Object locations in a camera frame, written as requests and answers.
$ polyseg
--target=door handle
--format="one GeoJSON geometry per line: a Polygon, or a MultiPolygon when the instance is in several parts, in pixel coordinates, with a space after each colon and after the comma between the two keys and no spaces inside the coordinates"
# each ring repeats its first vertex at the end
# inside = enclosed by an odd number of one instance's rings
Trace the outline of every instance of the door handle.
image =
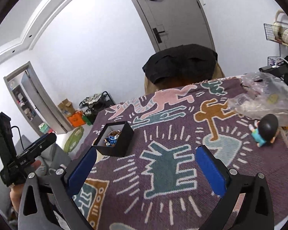
{"type": "Polygon", "coordinates": [[[159,34],[165,33],[165,31],[160,31],[160,32],[158,32],[157,28],[154,27],[154,28],[153,28],[153,32],[154,32],[154,34],[155,34],[155,36],[156,36],[157,42],[158,42],[158,43],[162,43],[162,40],[161,40],[159,34]]]}

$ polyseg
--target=orange figure print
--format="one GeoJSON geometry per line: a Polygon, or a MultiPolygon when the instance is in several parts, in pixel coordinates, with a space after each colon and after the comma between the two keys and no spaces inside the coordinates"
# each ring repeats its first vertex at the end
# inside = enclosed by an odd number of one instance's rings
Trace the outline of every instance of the orange figure print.
{"type": "Polygon", "coordinates": [[[224,120],[226,118],[235,115],[235,112],[224,112],[227,109],[227,101],[225,103],[217,103],[218,100],[213,98],[206,100],[200,105],[200,111],[194,114],[194,120],[196,122],[202,122],[207,120],[209,129],[212,134],[211,141],[215,141],[219,138],[216,126],[214,124],[214,118],[224,120]]]}
{"type": "Polygon", "coordinates": [[[88,178],[86,179],[85,182],[96,189],[95,197],[93,198],[94,202],[87,216],[87,221],[91,224],[91,226],[94,229],[98,229],[99,219],[101,216],[101,209],[103,205],[103,199],[105,197],[109,181],[102,181],[88,178]]]}

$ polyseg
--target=ceiling molding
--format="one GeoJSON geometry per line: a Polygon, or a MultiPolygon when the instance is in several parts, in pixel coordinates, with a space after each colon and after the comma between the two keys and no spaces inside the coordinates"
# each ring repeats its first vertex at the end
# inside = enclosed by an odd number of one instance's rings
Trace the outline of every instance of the ceiling molding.
{"type": "Polygon", "coordinates": [[[0,64],[24,50],[32,50],[47,26],[70,1],[72,0],[42,0],[21,35],[0,46],[0,64]]]}

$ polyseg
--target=metal screw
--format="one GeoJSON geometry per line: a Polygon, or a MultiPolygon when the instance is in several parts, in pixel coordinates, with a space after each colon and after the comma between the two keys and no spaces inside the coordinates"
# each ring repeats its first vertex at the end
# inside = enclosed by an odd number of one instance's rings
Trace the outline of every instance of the metal screw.
{"type": "Polygon", "coordinates": [[[264,174],[263,173],[258,173],[259,178],[264,179],[264,174]]]}
{"type": "Polygon", "coordinates": [[[232,175],[238,174],[238,172],[237,172],[235,169],[230,169],[229,172],[230,172],[230,174],[232,174],[232,175]]]}
{"type": "Polygon", "coordinates": [[[64,169],[57,169],[55,173],[57,175],[62,175],[64,173],[64,169]]]}
{"type": "Polygon", "coordinates": [[[32,172],[28,175],[29,178],[33,178],[35,176],[35,174],[32,172]]]}

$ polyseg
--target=cardboard box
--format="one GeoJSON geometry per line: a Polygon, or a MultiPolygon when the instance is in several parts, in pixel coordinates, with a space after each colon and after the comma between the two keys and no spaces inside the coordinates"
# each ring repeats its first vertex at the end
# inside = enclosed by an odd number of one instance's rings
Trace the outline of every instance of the cardboard box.
{"type": "Polygon", "coordinates": [[[68,101],[68,99],[63,100],[59,105],[61,112],[66,116],[70,117],[71,115],[75,114],[76,110],[72,106],[72,103],[68,101]]]}
{"type": "Polygon", "coordinates": [[[124,157],[128,150],[129,144],[133,137],[134,131],[128,122],[107,123],[99,136],[97,137],[93,146],[103,155],[124,157]],[[106,146],[104,139],[111,131],[120,130],[121,133],[114,147],[106,146]]]}

